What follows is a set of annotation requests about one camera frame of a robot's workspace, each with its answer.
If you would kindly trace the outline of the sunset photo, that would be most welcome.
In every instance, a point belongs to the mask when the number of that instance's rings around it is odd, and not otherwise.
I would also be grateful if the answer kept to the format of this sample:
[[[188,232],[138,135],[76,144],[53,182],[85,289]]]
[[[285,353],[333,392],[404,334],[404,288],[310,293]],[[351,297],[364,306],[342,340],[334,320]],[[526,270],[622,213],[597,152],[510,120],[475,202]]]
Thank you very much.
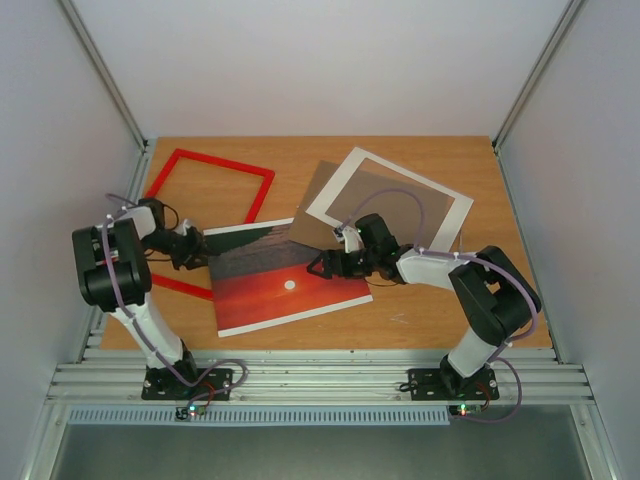
[[[230,337],[369,303],[363,280],[324,280],[306,271],[319,254],[289,239],[291,218],[207,229],[219,337]]]

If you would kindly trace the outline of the red picture frame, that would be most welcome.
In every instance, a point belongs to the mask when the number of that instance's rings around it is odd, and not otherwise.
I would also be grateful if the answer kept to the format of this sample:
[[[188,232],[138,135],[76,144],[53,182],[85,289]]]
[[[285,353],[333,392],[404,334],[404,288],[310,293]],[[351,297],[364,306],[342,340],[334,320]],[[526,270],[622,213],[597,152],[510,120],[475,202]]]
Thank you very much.
[[[269,192],[269,189],[275,179],[275,172],[270,169],[266,169],[263,167],[258,167],[242,162],[237,162],[233,160],[224,159],[221,157],[216,157],[212,155],[207,155],[204,153],[194,152],[185,149],[175,149],[172,154],[169,156],[169,159],[163,165],[159,173],[153,179],[151,186],[147,189],[145,193],[145,197],[155,197],[162,186],[169,178],[170,174],[178,164],[178,162],[182,159],[187,159],[195,162],[200,162],[206,165],[213,165],[216,167],[237,171],[243,174],[253,175],[259,177],[261,179],[260,186],[255,194],[253,201],[247,211],[247,214],[244,219],[245,224],[253,223],[258,213],[261,210],[262,205],[266,199],[266,196]],[[160,274],[152,274],[152,282],[153,286],[165,288],[168,290],[172,290],[174,292],[178,292],[181,294],[185,294],[194,298],[199,298],[202,300],[206,300],[209,302],[213,301],[213,293],[210,289],[206,289],[204,287],[200,287],[197,285],[193,285],[190,283],[186,283],[180,280],[176,280],[173,278],[166,277]]]

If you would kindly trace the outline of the white mat board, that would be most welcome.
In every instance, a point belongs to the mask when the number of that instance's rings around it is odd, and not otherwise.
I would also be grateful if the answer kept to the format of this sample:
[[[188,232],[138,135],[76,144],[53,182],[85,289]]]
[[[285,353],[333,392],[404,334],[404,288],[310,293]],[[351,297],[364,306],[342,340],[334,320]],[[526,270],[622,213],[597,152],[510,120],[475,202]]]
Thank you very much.
[[[354,148],[306,213],[337,228],[379,214],[400,244],[448,251],[473,200],[382,157]]]

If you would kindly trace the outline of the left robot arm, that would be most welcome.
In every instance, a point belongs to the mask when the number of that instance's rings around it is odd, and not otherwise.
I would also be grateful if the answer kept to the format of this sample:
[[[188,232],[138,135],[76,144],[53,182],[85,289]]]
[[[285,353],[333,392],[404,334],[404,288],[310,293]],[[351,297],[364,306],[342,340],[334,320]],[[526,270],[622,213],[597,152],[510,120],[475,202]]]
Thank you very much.
[[[182,399],[195,390],[198,369],[152,300],[148,255],[160,253],[174,269],[194,270],[215,253],[189,220],[169,227],[167,209],[154,197],[142,198],[99,225],[73,231],[71,239],[84,301],[120,321],[145,355],[143,396]]]

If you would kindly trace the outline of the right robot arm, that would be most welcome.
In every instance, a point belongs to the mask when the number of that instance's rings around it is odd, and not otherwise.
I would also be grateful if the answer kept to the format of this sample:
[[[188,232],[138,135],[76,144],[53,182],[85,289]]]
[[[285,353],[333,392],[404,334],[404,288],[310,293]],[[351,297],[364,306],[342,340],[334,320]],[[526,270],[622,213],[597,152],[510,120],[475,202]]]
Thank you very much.
[[[455,293],[468,328],[440,362],[436,384],[447,399],[461,397],[500,352],[537,328],[541,300],[497,246],[457,253],[401,245],[378,214],[362,217],[347,233],[337,228],[335,235],[343,247],[322,251],[307,265],[309,274],[331,280],[377,273],[394,284]]]

